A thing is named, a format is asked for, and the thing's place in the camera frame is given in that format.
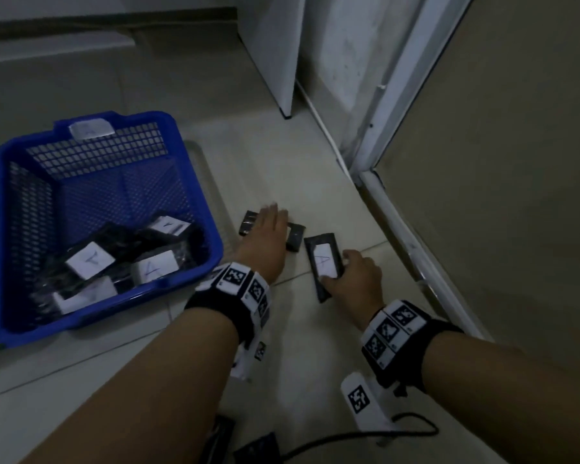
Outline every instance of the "white wall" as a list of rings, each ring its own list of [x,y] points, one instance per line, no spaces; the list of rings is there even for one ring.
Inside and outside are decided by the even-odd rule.
[[[307,0],[299,79],[349,151],[422,0]]]
[[[0,21],[234,6],[234,0],[0,0]]]

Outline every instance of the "person's left arm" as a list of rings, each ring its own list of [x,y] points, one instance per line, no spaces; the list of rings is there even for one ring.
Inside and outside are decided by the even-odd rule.
[[[271,284],[285,261],[287,212],[263,208],[236,261]],[[35,448],[23,464],[196,462],[239,335],[210,309],[187,309]]]

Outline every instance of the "person's right hand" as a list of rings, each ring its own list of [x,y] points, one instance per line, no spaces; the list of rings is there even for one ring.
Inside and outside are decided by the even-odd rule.
[[[363,332],[385,305],[380,283],[382,270],[358,250],[345,250],[343,255],[349,261],[344,275],[341,278],[322,276],[320,282]]]

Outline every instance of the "basket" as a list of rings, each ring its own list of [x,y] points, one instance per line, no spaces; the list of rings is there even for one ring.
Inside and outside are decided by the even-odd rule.
[[[30,299],[48,254],[107,221],[145,225],[167,211],[204,232],[207,261],[36,325]],[[16,346],[79,328],[210,272],[223,244],[174,119],[164,112],[104,112],[0,147],[0,343]]]

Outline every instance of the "white cable on wall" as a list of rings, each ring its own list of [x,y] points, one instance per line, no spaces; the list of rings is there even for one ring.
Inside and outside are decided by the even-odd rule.
[[[301,86],[301,84],[299,83],[299,80],[295,80],[295,83],[298,86],[298,88],[300,89],[301,94],[303,94],[303,97],[305,98],[305,102],[307,103],[307,107],[309,107],[309,110],[312,112],[312,116],[314,116],[314,118],[316,119],[316,122],[318,123],[320,130],[322,130],[322,133],[325,134],[326,140],[329,142],[329,145],[331,145],[331,148],[333,149],[333,153],[335,153],[335,158],[337,159],[337,162],[339,163],[341,170],[344,171],[344,174],[346,174],[346,177],[348,178],[348,180],[350,180],[350,182],[353,182],[352,177],[350,177],[350,172],[348,172],[348,168],[346,167],[346,163],[344,162],[344,158],[341,157],[340,149],[335,144],[335,141],[333,140],[331,133],[329,133],[328,130],[326,129],[325,123],[320,118],[318,111],[314,107],[314,104],[312,103],[311,99],[309,99],[309,96],[307,95],[307,93],[303,89],[303,86]]]

